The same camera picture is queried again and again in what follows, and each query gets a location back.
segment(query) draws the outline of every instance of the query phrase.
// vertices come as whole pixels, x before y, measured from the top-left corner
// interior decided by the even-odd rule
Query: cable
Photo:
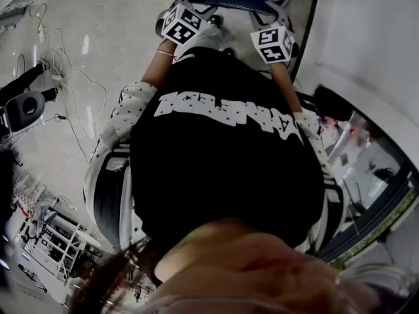
[[[86,160],[86,163],[87,163],[87,164],[90,164],[90,163],[92,162],[92,159],[90,159],[90,161],[89,161],[89,160],[87,160],[86,153],[84,152],[84,150],[82,149],[82,147],[81,147],[81,145],[80,145],[80,141],[79,141],[79,139],[77,138],[77,135],[76,135],[76,133],[75,133],[75,131],[74,131],[73,125],[71,124],[71,121],[70,121],[68,118],[66,118],[66,117],[65,117],[65,120],[67,120],[67,121],[68,121],[68,123],[70,124],[71,130],[73,131],[74,137],[75,137],[75,138],[76,138],[76,140],[77,140],[77,144],[79,145],[79,148],[80,148],[80,150],[81,150],[81,151],[82,151],[82,153],[83,153],[83,156],[84,156],[84,159]]]
[[[19,73],[19,61],[20,61],[20,56],[22,57],[22,59],[24,60],[24,72],[26,71],[26,61],[25,61],[25,56],[23,54],[20,54],[18,57],[18,65],[16,66],[16,79],[18,78],[18,73]]]
[[[76,207],[73,206],[73,204],[71,203],[70,199],[67,198],[66,196],[58,196],[58,199],[61,199],[62,201],[64,201],[66,204],[68,204],[73,210],[78,211],[78,209]]]
[[[39,16],[39,11],[41,10],[41,8],[43,7],[43,5],[45,6],[45,10],[44,10],[44,13],[42,14],[42,16]],[[62,31],[60,30],[60,29],[58,29],[58,28],[54,28],[54,29],[51,29],[50,31],[47,31],[47,28],[43,25],[43,18],[45,17],[45,14],[46,14],[46,11],[47,11],[47,8],[48,8],[48,6],[46,5],[46,3],[43,3],[41,6],[39,6],[39,8],[36,10],[36,12],[34,13],[34,14],[32,14],[31,13],[31,9],[29,8],[29,16],[30,17],[35,17],[35,18],[37,18],[38,20],[39,20],[39,24],[38,24],[38,28],[37,28],[37,33],[41,33],[42,31],[45,31],[45,34],[41,34],[42,36],[41,36],[41,40],[42,39],[45,39],[46,38],[46,50],[45,50],[45,52],[44,52],[44,54],[43,55],[41,55],[41,57],[42,58],[44,58],[45,60],[48,60],[47,58],[48,58],[48,53],[49,53],[49,50],[51,50],[52,51],[52,55],[51,55],[51,58],[50,58],[50,65],[51,65],[51,68],[52,68],[52,70],[53,70],[53,72],[54,72],[54,74],[55,75],[59,75],[59,76],[61,76],[61,83],[62,83],[62,85],[64,85],[65,86],[65,88],[67,88],[70,92],[71,92],[71,94],[72,94],[72,96],[73,96],[73,109],[74,109],[74,113],[75,113],[75,116],[76,116],[76,118],[77,118],[77,122],[79,123],[79,126],[82,128],[82,131],[83,131],[83,133],[84,133],[84,136],[88,139],[88,141],[89,141],[89,143],[90,143],[90,145],[92,146],[92,148],[93,149],[95,149],[95,145],[92,143],[92,140],[89,138],[89,136],[87,136],[87,132],[86,132],[86,130],[85,130],[85,128],[82,126],[82,124],[81,124],[81,122],[80,122],[80,118],[79,118],[79,115],[78,115],[78,113],[77,113],[77,111],[76,111],[76,107],[75,107],[75,93],[74,93],[74,91],[70,88],[70,86],[68,86],[65,82],[64,82],[64,79],[66,79],[66,78],[69,78],[70,76],[72,76],[72,75],[74,75],[75,73],[77,73],[77,72],[79,72],[80,74],[82,74],[83,75],[83,77],[85,78],[85,79],[87,79],[87,81],[88,82],[90,82],[90,83],[92,83],[92,84],[95,84],[95,85],[97,85],[97,86],[99,86],[102,90],[103,90],[103,94],[104,94],[104,97],[103,97],[103,107],[102,107],[102,109],[101,109],[101,111],[99,112],[99,114],[97,115],[97,117],[95,118],[95,120],[93,120],[92,121],[92,123],[93,123],[93,134],[94,134],[94,136],[93,136],[93,139],[94,139],[94,141],[95,141],[95,143],[97,144],[97,142],[96,142],[96,122],[97,122],[97,120],[98,120],[98,118],[100,117],[100,115],[102,114],[102,112],[105,110],[105,104],[106,104],[106,90],[105,90],[105,88],[102,86],[102,85],[100,85],[100,84],[98,84],[97,82],[94,82],[94,81],[91,81],[82,71],[80,71],[80,70],[77,70],[77,71],[75,71],[75,72],[72,72],[72,66],[71,66],[71,62],[70,62],[70,60],[69,60],[69,58],[68,58],[68,55],[67,55],[67,53],[65,52],[65,46],[64,46],[64,36],[63,36],[63,33],[62,33]],[[54,33],[54,32],[58,32],[59,34],[60,34],[60,37],[61,37],[61,41],[60,41],[60,44],[56,47],[56,48],[52,48],[51,46],[50,46],[50,35],[52,34],[52,33]],[[60,60],[61,62],[60,62],[60,65],[61,66],[59,66],[59,68],[57,68],[56,67],[56,60]],[[64,69],[64,65],[65,65],[65,63],[68,63],[68,66],[69,66],[69,74],[67,75],[67,76],[63,76],[63,69]],[[88,163],[90,163],[88,160],[87,160],[87,157],[86,157],[86,153],[83,151],[83,149],[81,148],[81,145],[80,145],[80,141],[79,141],[79,139],[77,138],[77,135],[76,135],[76,133],[75,133],[75,130],[74,130],[74,128],[73,128],[73,125],[72,125],[72,123],[70,122],[70,120],[68,119],[68,118],[65,118],[66,120],[68,120],[69,121],[69,123],[70,123],[70,127],[71,127],[71,130],[73,131],[73,133],[74,133],[74,135],[75,135],[75,137],[76,137],[76,140],[77,140],[77,144],[79,145],[79,148],[82,150],[82,152],[83,152],[83,155],[84,155],[84,159],[88,162]]]
[[[99,118],[99,116],[101,116],[101,114],[102,114],[102,112],[103,112],[103,110],[105,109],[105,104],[106,104],[106,91],[105,91],[105,88],[103,88],[103,86],[102,85],[100,85],[100,84],[98,84],[97,82],[94,82],[94,81],[91,81],[82,71],[80,71],[80,70],[77,70],[77,71],[75,71],[74,73],[71,73],[70,75],[68,75],[68,76],[66,76],[66,77],[64,77],[63,79],[66,79],[66,78],[68,78],[68,77],[70,77],[70,76],[72,76],[72,75],[74,75],[75,73],[77,73],[77,72],[79,72],[84,78],[86,78],[89,82],[91,82],[92,84],[95,84],[95,85],[97,85],[97,86],[99,86],[102,90],[103,90],[103,106],[102,106],[102,109],[101,109],[101,111],[99,112],[99,114],[97,115],[97,117],[92,121],[92,123],[93,123],[93,132],[94,132],[94,138],[96,138],[96,122],[98,121],[98,118]],[[70,88],[70,87],[68,87],[66,84],[64,84],[64,83],[62,83],[71,93],[72,93],[72,95],[73,95],[73,108],[74,108],[74,113],[76,114],[76,117],[77,117],[77,121],[79,122],[79,126],[81,127],[81,129],[83,130],[83,132],[84,132],[84,136],[86,136],[86,138],[89,140],[89,142],[90,142],[90,144],[92,145],[92,148],[93,149],[95,149],[95,146],[92,144],[92,141],[90,140],[90,138],[87,136],[87,132],[86,132],[86,130],[83,128],[83,126],[81,125],[81,123],[80,123],[80,118],[79,118],[79,115],[77,114],[77,111],[76,111],[76,107],[75,107],[75,94],[74,94],[74,91]]]
[[[55,114],[53,118],[49,118],[48,120],[42,121],[42,122],[40,122],[40,123],[38,123],[38,124],[36,124],[36,125],[34,125],[34,126],[32,126],[32,127],[29,127],[28,129],[22,130],[22,131],[20,131],[19,133],[17,133],[16,135],[13,135],[12,137],[10,137],[10,138],[9,138],[6,142],[4,142],[1,146],[4,146],[4,145],[5,145],[7,142],[9,142],[12,138],[15,138],[16,136],[19,136],[19,135],[21,135],[21,134],[23,134],[23,133],[27,132],[28,130],[30,130],[30,129],[34,128],[34,127],[37,127],[37,126],[39,126],[39,125],[41,125],[41,124],[44,124],[45,122],[51,121],[51,120],[55,120],[55,122],[57,122],[57,123],[58,123],[58,122],[61,122],[62,120],[67,120],[67,121],[69,122],[70,127],[71,127],[71,130],[73,131],[74,137],[76,138],[77,144],[78,144],[78,146],[79,146],[80,150],[81,150],[81,151],[82,151],[82,153],[83,153],[84,159],[86,160],[86,163],[87,163],[87,164],[90,164],[90,163],[91,163],[91,160],[89,161],[89,160],[87,159],[87,157],[86,157],[86,153],[85,153],[85,152],[84,152],[84,150],[82,149],[81,144],[80,144],[80,141],[79,141],[79,138],[77,137],[77,135],[76,135],[76,133],[75,133],[75,131],[74,131],[74,129],[73,129],[73,125],[71,124],[71,122],[70,122],[70,120],[68,119],[68,117],[66,117],[66,116],[64,116],[64,115]]]
[[[38,12],[40,11],[40,9],[42,8],[42,6],[45,6],[45,11],[44,11],[44,14],[43,14],[41,17],[39,17],[39,16],[37,16],[37,14],[38,14]],[[35,14],[34,14],[34,15],[32,15],[32,14],[31,14],[31,7],[29,7],[29,16],[30,16],[31,18],[37,18],[37,19],[39,20],[37,33],[40,33],[40,32],[41,32],[42,20],[43,20],[43,18],[44,18],[44,16],[45,16],[45,14],[46,14],[46,10],[47,10],[47,9],[48,9],[48,6],[46,5],[46,3],[43,3],[41,6],[39,6],[39,8],[38,8],[38,9],[37,9],[37,11],[35,12]]]
[[[38,124],[36,124],[36,125],[34,125],[32,127],[29,127],[28,129],[22,130],[21,132],[17,133],[16,135],[13,135],[9,140],[11,140],[12,138],[14,138],[16,136],[19,136],[19,135],[27,132],[28,130],[30,130],[30,129],[34,128],[34,127],[39,126],[40,124],[44,124],[45,122],[48,122],[48,121],[51,121],[51,120],[55,120],[59,116],[59,115],[58,116],[56,116],[56,115],[58,115],[58,114],[55,114],[53,118],[49,118],[48,120],[42,121],[42,122],[40,122],[40,123],[38,123]]]

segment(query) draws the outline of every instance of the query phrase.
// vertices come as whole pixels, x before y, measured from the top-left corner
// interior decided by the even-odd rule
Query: white wall
[[[296,85],[334,90],[419,166],[419,0],[319,0]]]
[[[22,213],[20,208],[17,208],[15,212],[13,212],[12,216],[6,223],[5,228],[5,235],[9,241],[13,241],[16,237],[16,234],[19,232],[20,227],[24,223],[26,217]]]
[[[64,307],[43,292],[15,264],[9,264],[6,276],[10,292],[0,291],[0,308],[6,314],[59,314]]]
[[[38,243],[36,244],[36,249],[32,251],[32,257],[36,259],[39,263],[41,263],[44,268],[46,268],[51,273],[57,272],[58,263],[53,260],[51,257],[46,256],[48,250],[46,247],[42,244],[41,239],[38,240]]]
[[[356,143],[356,137],[351,138],[347,147],[342,152],[347,152],[350,162],[346,166],[341,166],[338,159],[333,164],[335,177],[340,185],[340,179],[345,178],[346,184],[351,192],[354,201],[362,200],[364,207],[368,208],[387,188],[387,184],[373,175],[373,171],[369,169],[372,162],[376,169],[390,168],[397,173],[400,169],[397,161],[388,154],[376,141],[373,141],[367,148],[361,150]],[[344,189],[345,199],[349,198],[347,191]]]
[[[46,271],[44,267],[36,261],[36,259],[31,258],[30,262],[30,270],[38,275],[51,297],[59,304],[64,304],[65,299],[67,298],[67,290],[65,289],[64,282],[55,278],[54,274]]]

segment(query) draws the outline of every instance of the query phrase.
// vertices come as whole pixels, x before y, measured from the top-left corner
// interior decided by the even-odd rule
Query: white floor
[[[48,10],[43,24],[49,30],[58,28],[64,36],[64,45],[71,68],[66,62],[64,74],[80,69],[90,80],[106,89],[106,106],[96,124],[96,140],[118,101],[120,91],[128,83],[141,78],[147,68],[160,38],[155,35],[156,16],[168,8],[173,0],[48,0]],[[254,68],[266,69],[254,50],[250,36],[250,19],[247,12],[222,10],[225,15],[226,46],[237,49],[240,58]],[[26,69],[33,67],[47,48],[37,34],[39,21],[28,14],[16,29],[0,35],[0,84],[6,85],[22,70],[22,61],[16,72],[18,56],[23,54]],[[58,31],[50,35],[50,46],[59,45]],[[80,73],[66,79],[75,93],[75,108],[87,135],[93,136],[88,111],[95,118],[103,105],[103,91],[88,82]],[[45,90],[52,86],[48,73],[33,83],[32,90]],[[73,109],[72,95],[68,90],[59,95],[57,102],[48,103],[43,120],[58,113],[70,118],[75,133],[87,159],[92,145],[78,125]],[[28,133],[15,137],[20,160],[24,168],[45,184],[55,196],[64,195],[78,209],[66,209],[77,221],[87,220],[82,198],[83,176],[88,164],[67,121],[53,120],[37,126]]]

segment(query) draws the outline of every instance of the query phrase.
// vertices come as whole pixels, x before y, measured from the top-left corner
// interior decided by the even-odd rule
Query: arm
[[[280,89],[293,113],[302,113],[300,101],[295,93],[293,83],[289,78],[287,67],[282,63],[270,64],[272,80]]]
[[[270,67],[272,70],[272,80],[278,86],[283,97],[288,102],[290,109],[293,111],[295,121],[310,142],[323,172],[325,197],[321,217],[310,230],[309,237],[311,240],[306,240],[297,247],[298,250],[306,252],[311,247],[311,244],[314,244],[317,252],[340,230],[346,217],[346,206],[341,189],[333,175],[333,169],[323,147],[323,142],[318,135],[319,122],[314,120],[312,116],[302,112],[300,101],[295,93],[293,83],[289,78],[285,65],[273,63]]]
[[[156,51],[156,54],[153,57],[153,60],[151,61],[141,81],[146,82],[159,90],[163,86],[168,72],[172,67],[172,55],[175,53],[176,47],[177,44],[167,39],[163,41],[162,44],[158,46],[157,50],[167,54]]]

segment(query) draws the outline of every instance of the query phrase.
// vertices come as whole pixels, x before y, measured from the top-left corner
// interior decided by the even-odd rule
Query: white cable
[[[39,15],[38,15],[38,12],[40,11],[40,9],[42,8],[42,6],[43,5],[45,5],[45,11],[44,11],[44,14],[41,16],[41,17],[39,17]],[[72,75],[74,75],[75,73],[77,73],[77,72],[79,72],[80,74],[82,74],[83,75],[83,77],[85,78],[85,79],[87,79],[87,81],[88,82],[90,82],[90,83],[92,83],[92,84],[95,84],[95,85],[97,85],[97,86],[99,86],[102,90],[103,90],[103,107],[102,107],[102,109],[101,109],[101,111],[99,112],[99,114],[97,115],[97,117],[92,121],[92,123],[93,123],[93,134],[94,134],[94,136],[93,136],[93,139],[94,139],[94,141],[95,141],[95,143],[97,144],[97,142],[96,142],[96,122],[97,122],[97,120],[98,120],[98,118],[100,117],[100,115],[102,114],[102,112],[105,110],[105,104],[106,104],[106,90],[105,90],[105,88],[102,86],[102,85],[100,85],[100,84],[98,84],[97,82],[94,82],[94,81],[91,81],[82,71],[80,71],[80,70],[77,70],[77,71],[75,71],[75,72],[72,72],[71,70],[72,70],[72,67],[71,67],[71,63],[70,63],[70,60],[69,60],[69,58],[68,58],[68,55],[67,55],[67,53],[65,52],[65,46],[64,46],[64,36],[63,36],[63,33],[62,33],[62,31],[60,30],[60,29],[58,29],[58,28],[54,28],[54,29],[51,29],[50,31],[47,31],[47,28],[43,25],[43,23],[42,23],[42,21],[43,21],[43,18],[44,18],[44,16],[45,16],[45,14],[46,14],[46,10],[47,10],[47,5],[46,4],[42,4],[38,9],[37,9],[37,11],[35,12],[35,14],[34,15],[32,15],[30,12],[30,10],[29,10],[29,15],[31,16],[31,17],[35,17],[35,18],[37,18],[38,20],[39,20],[39,25],[38,25],[38,29],[37,29],[37,33],[41,33],[42,31],[44,31],[45,32],[45,34],[43,35],[42,34],[42,36],[40,37],[40,39],[42,40],[42,39],[46,39],[46,52],[44,53],[44,59],[45,60],[47,60],[47,57],[48,57],[48,52],[49,52],[49,50],[51,50],[52,51],[52,55],[51,55],[51,58],[50,58],[50,61],[49,61],[49,63],[50,63],[50,66],[51,66],[51,68],[52,68],[52,70],[53,70],[53,72],[54,72],[54,74],[55,75],[59,75],[59,76],[61,76],[62,77],[62,84],[70,91],[70,93],[72,94],[72,96],[73,96],[73,109],[74,109],[74,113],[75,113],[75,116],[76,116],[76,118],[77,118],[77,122],[79,123],[79,126],[81,127],[81,129],[82,129],[82,131],[83,131],[83,133],[84,133],[84,136],[88,139],[88,141],[89,141],[89,143],[90,143],[90,145],[92,146],[92,148],[93,148],[93,150],[95,149],[95,145],[92,143],[92,140],[89,138],[89,136],[87,136],[87,132],[86,132],[86,130],[83,128],[83,126],[82,126],[82,124],[81,124],[81,122],[80,122],[80,118],[79,118],[79,115],[78,115],[78,113],[77,113],[77,110],[76,110],[76,106],[75,106],[75,93],[74,93],[74,91],[64,82],[64,79],[67,79],[67,78],[69,78],[70,76],[72,76]],[[56,47],[56,48],[52,48],[51,46],[50,46],[50,35],[53,33],[53,32],[58,32],[59,34],[60,34],[60,37],[61,37],[61,41],[60,41],[60,44]],[[58,54],[58,52],[61,52],[63,55],[64,55],[64,59]],[[55,66],[55,60],[56,60],[56,56],[60,59],[60,61],[61,61],[61,66],[60,66],[60,68],[59,69],[57,69],[56,68],[56,66]],[[68,65],[69,65],[69,68],[70,68],[70,71],[69,71],[69,74],[66,76],[66,77],[63,77],[62,76],[62,71],[63,71],[63,69],[64,69],[64,65],[65,65],[65,63],[66,62],[68,62]]]
[[[78,211],[79,209],[74,207],[73,204],[71,203],[70,199],[67,198],[66,196],[58,196],[57,199],[64,201],[68,206],[70,206],[70,208],[72,208],[72,210],[74,211]]]

